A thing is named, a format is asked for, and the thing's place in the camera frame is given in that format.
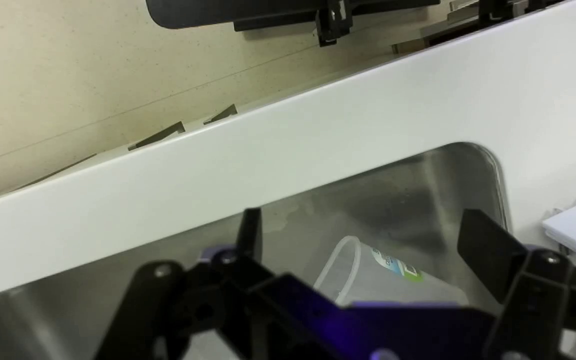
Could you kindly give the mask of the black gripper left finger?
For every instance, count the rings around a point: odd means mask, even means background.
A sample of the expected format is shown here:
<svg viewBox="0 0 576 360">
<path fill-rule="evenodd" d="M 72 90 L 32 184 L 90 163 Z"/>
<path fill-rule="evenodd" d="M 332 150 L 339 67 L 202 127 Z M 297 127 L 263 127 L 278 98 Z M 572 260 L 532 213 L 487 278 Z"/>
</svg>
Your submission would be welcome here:
<svg viewBox="0 0 576 360">
<path fill-rule="evenodd" d="M 263 258 L 263 209 L 246 208 L 237 235 L 237 251 L 253 260 Z"/>
</svg>

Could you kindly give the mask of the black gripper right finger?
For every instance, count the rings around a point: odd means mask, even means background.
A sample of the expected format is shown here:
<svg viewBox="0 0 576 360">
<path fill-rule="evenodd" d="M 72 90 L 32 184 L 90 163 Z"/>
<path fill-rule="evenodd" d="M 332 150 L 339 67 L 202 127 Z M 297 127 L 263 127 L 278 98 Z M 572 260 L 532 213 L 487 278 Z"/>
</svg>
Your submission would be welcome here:
<svg viewBox="0 0 576 360">
<path fill-rule="evenodd" d="M 459 253 L 496 302 L 510 292 L 529 249 L 482 209 L 462 213 Z"/>
</svg>

